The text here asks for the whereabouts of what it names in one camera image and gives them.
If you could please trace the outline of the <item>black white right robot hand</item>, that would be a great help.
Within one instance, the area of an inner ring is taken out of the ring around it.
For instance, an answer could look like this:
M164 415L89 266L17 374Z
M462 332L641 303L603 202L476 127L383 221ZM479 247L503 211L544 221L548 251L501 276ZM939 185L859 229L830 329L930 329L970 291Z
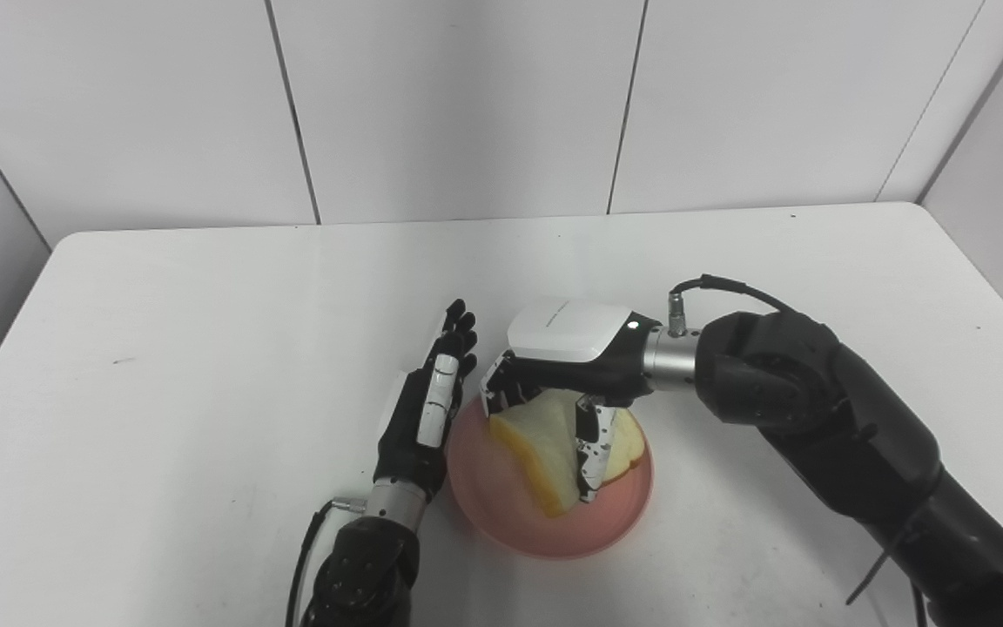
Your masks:
M577 393L573 444L582 502L600 495L625 408L650 395L666 374L681 382L681 338L660 321L622 306L586 300L529 303L507 329L507 349L481 382L487 413L525 408L550 389Z

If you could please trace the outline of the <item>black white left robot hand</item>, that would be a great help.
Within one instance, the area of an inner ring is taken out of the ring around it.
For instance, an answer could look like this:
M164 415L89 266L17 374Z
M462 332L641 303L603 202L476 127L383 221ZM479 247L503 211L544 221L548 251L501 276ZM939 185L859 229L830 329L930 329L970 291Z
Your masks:
M465 301L450 303L425 360L402 382L379 440L375 481L414 485L426 502L441 491L451 423L461 410L465 380L477 366L475 326Z

